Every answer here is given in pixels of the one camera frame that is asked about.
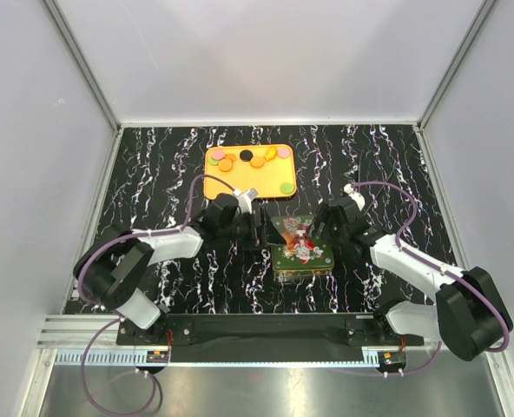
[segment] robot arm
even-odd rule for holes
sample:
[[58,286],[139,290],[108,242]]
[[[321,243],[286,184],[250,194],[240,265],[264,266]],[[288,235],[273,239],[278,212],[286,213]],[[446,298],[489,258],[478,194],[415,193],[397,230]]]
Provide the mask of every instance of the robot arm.
[[308,234],[338,246],[343,255],[353,255],[396,274],[436,302],[435,306],[409,301],[381,306],[379,312],[385,321],[382,328],[394,334],[442,340],[464,361],[471,361],[490,348],[503,336],[498,319],[467,288],[446,275],[450,272],[479,291],[512,330],[508,311],[486,271],[481,268],[464,271],[403,242],[399,247],[396,235],[368,224],[361,213],[363,197],[351,188],[345,192],[347,196],[320,205]]
[[[193,258],[206,245],[220,239],[237,241],[244,249],[283,244],[264,208],[254,212],[254,189],[233,195],[218,195],[187,227],[167,235],[128,239],[108,250],[89,268],[83,281],[85,290],[107,310],[116,311],[139,329],[157,331],[164,314],[139,288],[149,265],[179,258]],[[102,233],[74,267],[78,277],[86,261],[103,245],[137,232],[114,224]]]

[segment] pink cookie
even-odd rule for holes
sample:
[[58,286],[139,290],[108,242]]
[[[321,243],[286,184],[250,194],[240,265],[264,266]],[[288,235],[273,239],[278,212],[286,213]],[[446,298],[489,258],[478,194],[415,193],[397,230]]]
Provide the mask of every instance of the pink cookie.
[[216,161],[220,161],[221,159],[224,158],[224,152],[222,150],[215,150],[211,156],[213,157],[213,159],[215,159]]
[[278,157],[282,159],[289,158],[292,152],[288,148],[279,148],[278,149]]

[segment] gray wall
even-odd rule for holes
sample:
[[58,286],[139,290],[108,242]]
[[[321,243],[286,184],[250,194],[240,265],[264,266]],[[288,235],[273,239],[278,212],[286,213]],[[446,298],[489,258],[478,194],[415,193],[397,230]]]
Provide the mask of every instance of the gray wall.
[[111,132],[38,0],[0,1],[0,416],[63,303]]
[[514,320],[514,0],[499,2],[426,138],[468,262],[492,272]]
[[120,120],[247,124],[417,120],[482,0],[57,2]]

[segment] black marble table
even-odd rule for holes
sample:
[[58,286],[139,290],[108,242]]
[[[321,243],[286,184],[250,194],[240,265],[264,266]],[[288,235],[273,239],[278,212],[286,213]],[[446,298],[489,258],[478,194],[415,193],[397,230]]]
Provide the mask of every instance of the black marble table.
[[[348,182],[386,180],[407,190],[419,207],[404,234],[411,245],[454,263],[422,151],[412,126],[263,126],[125,129],[106,192],[97,233],[111,222],[132,228],[165,228],[183,221],[191,180],[203,173],[213,146],[288,143],[294,150],[298,192],[291,199],[263,200],[271,216],[307,215],[340,195]],[[197,189],[195,210],[208,203]],[[410,215],[398,192],[363,188],[371,222],[396,230]],[[425,302],[415,288],[366,263],[352,264],[340,252],[331,274],[278,282],[269,251],[242,252],[236,245],[195,259],[152,266],[141,289],[172,313],[331,313],[371,311],[394,298]],[[72,298],[66,314],[99,307]]]

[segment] metal floor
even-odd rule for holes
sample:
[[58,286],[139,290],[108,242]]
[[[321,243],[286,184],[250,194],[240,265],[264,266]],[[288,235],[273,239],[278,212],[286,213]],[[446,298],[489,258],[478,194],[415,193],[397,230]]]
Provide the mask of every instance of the metal floor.
[[[410,352],[420,366],[425,352]],[[107,386],[124,367],[88,367],[88,384],[104,406],[118,413],[141,407],[149,381],[130,375]],[[484,356],[464,363],[442,352],[422,374],[385,380],[339,369],[171,367],[157,376],[164,394],[144,415],[169,417],[493,417],[504,416]],[[374,373],[368,369],[351,372]],[[41,416],[104,415],[85,400],[79,367],[55,366]]]

